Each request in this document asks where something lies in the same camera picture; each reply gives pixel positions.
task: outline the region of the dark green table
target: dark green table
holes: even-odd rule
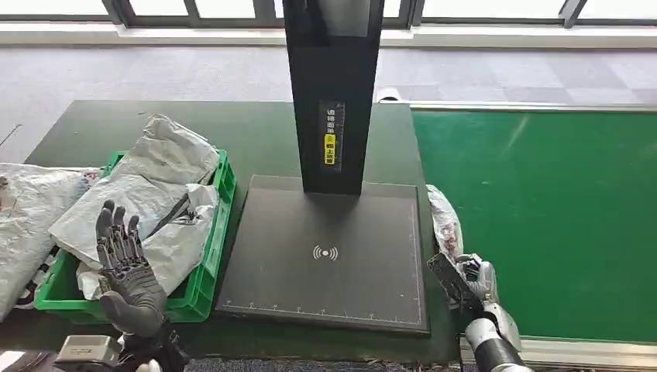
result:
[[[26,162],[44,167],[101,166],[113,151],[135,143],[154,112],[170,116],[228,151],[238,184],[227,244],[234,239],[252,174],[300,176],[294,111],[292,104],[282,102],[76,101]],[[432,225],[407,106],[374,106],[364,179],[420,187],[422,244],[428,259]],[[220,317],[178,324],[177,329],[193,356],[445,363],[457,358],[458,346],[442,290],[431,273],[424,276],[431,337]],[[0,349],[57,350],[68,334],[98,332],[111,329],[72,325],[42,312],[14,311],[0,324]]]

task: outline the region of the black scanning platform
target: black scanning platform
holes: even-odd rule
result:
[[[217,309],[325,326],[427,333],[415,186],[304,193],[253,176]]]

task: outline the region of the white plastic bag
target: white plastic bag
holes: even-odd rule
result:
[[[53,248],[48,227],[99,174],[98,168],[0,163],[0,321]]]
[[[95,221],[105,200],[124,206],[127,216],[139,215],[145,240],[187,194],[185,185],[207,182],[218,165],[205,138],[166,116],[150,116],[143,133],[112,173],[50,227],[61,248],[93,269],[100,269]]]
[[[142,244],[144,255],[167,295],[173,293],[201,262],[218,201],[217,191],[212,186],[188,184],[187,189],[188,214],[167,223]],[[96,270],[80,265],[77,281],[86,299],[98,298]]]
[[[447,197],[434,185],[427,185],[431,205],[433,232],[440,250],[454,263],[463,254],[463,234],[456,211]]]

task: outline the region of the black vertical column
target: black vertical column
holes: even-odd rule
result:
[[[359,195],[384,0],[283,0],[305,192]]]

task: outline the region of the wireless symbol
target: wireless symbol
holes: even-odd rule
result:
[[[312,249],[312,258],[319,260],[322,257],[327,257],[331,261],[338,259],[338,249],[333,247],[330,250],[323,250],[320,246],[315,246]]]

